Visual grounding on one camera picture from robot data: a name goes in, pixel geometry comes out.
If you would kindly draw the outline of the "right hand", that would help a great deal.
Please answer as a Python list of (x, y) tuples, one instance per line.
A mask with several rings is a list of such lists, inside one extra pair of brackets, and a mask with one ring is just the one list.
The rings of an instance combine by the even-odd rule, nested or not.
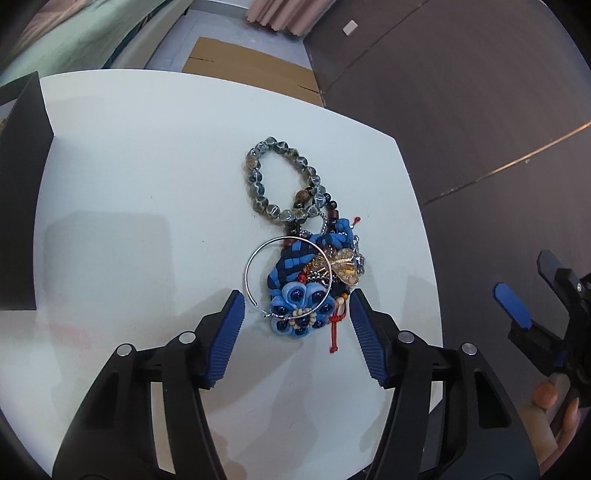
[(573, 441), (585, 408), (566, 374), (555, 373), (539, 383), (529, 402), (518, 409), (533, 447), (539, 472), (545, 474)]

